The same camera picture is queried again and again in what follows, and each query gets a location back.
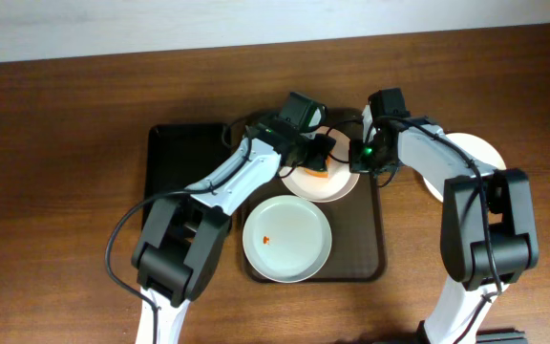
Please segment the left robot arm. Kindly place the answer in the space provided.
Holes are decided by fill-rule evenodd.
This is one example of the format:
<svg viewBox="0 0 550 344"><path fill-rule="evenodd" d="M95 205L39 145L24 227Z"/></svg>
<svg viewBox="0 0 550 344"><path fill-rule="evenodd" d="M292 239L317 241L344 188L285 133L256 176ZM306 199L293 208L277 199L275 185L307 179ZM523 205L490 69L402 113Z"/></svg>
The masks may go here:
<svg viewBox="0 0 550 344"><path fill-rule="evenodd" d="M136 205L150 209L131 264L138 295L152 313L153 342L178 341L189 304L215 272L237 208L283 167L325 169L334 141L316 130L327 113L326 105L292 93L280 111L248 123L237 150L213 172Z"/></svg>

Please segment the green orange sponge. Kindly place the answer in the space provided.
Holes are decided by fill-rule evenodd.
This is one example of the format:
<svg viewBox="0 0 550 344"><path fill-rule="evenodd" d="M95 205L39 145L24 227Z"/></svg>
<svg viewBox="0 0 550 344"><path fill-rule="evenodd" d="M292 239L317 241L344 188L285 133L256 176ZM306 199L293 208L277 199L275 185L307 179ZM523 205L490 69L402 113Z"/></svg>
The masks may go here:
<svg viewBox="0 0 550 344"><path fill-rule="evenodd" d="M317 156L304 161L302 167L308 175L325 179L328 177L329 162L328 155Z"/></svg>

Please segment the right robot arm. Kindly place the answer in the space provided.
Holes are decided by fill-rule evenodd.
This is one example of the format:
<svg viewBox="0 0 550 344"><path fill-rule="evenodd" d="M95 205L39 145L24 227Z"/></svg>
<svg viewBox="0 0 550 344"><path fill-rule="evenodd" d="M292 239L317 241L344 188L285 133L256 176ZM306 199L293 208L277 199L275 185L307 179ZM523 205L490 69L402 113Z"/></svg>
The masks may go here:
<svg viewBox="0 0 550 344"><path fill-rule="evenodd" d="M495 301L539 260L526 173L498 169L453 143L434 120L413 117L398 88L369 96L362 125L362 138L350 144L351 172L395 174L405 165L443 197L440 255L448 277L409 342L527 342L515 329L479 329Z"/></svg>

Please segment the cream plate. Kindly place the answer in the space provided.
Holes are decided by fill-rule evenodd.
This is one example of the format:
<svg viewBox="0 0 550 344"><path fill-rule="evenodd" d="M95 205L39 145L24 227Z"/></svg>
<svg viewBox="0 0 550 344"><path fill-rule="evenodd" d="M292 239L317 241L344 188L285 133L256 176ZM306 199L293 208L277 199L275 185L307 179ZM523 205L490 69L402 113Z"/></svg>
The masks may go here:
<svg viewBox="0 0 550 344"><path fill-rule="evenodd" d="M482 176L490 167L498 170L506 168L503 157L488 141L465 133L447 134L446 138L464 151L466 156L478 163ZM416 154L418 172L424 179L429 191L442 203L444 182L457 176L470 176L472 170L464 167L464 160L451 147L432 140Z"/></svg>

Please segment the pinkish white plate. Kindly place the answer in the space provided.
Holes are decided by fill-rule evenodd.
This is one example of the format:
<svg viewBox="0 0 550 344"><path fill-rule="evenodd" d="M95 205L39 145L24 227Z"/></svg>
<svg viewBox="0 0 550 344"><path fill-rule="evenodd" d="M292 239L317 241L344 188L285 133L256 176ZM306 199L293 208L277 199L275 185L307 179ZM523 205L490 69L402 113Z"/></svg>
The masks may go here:
<svg viewBox="0 0 550 344"><path fill-rule="evenodd" d="M327 170L316 172L297 167L290 175L290 167L284 167L280 175L286 188L294 195L315 203L328 203L339 200L350 193L360 179L351 173L349 165L327 156Z"/></svg>

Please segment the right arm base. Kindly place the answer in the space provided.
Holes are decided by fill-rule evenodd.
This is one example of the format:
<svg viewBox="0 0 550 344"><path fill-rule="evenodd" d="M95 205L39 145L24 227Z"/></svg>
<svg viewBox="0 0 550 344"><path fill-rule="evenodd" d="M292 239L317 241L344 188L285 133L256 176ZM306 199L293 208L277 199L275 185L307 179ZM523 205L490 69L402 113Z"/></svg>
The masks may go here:
<svg viewBox="0 0 550 344"><path fill-rule="evenodd" d="M506 332L480 333L476 344L528 344L525 332L512 330Z"/></svg>

